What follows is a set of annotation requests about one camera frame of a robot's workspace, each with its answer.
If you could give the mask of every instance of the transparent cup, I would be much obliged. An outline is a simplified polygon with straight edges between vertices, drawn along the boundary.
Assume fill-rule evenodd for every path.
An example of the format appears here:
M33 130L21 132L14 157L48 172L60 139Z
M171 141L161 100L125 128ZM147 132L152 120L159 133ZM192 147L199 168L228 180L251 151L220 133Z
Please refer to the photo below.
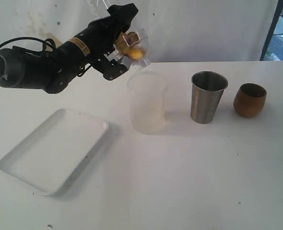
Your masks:
M133 128L153 134L165 126L167 80L156 72L134 74L127 83L130 95L130 117Z

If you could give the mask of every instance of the stainless steel cup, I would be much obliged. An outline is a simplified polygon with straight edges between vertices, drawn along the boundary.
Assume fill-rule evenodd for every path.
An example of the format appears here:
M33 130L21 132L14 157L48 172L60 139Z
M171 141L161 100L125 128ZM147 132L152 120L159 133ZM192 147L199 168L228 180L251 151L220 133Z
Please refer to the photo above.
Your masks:
M197 123L210 123L227 86L227 79L221 74L210 71L194 74L192 77L191 118Z

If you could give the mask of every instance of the white table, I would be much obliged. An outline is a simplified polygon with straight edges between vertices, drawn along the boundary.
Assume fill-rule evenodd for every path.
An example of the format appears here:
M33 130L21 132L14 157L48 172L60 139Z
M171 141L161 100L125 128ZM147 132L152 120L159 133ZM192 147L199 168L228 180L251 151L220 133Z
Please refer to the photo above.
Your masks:
M114 124L108 146L57 196L33 195L0 174L0 230L283 230L283 62L156 63L169 80L168 123L134 131L126 82L94 70L57 95L0 88L0 159L58 108ZM191 76L229 81L212 123L190 119ZM241 84L267 89L255 119L233 110Z

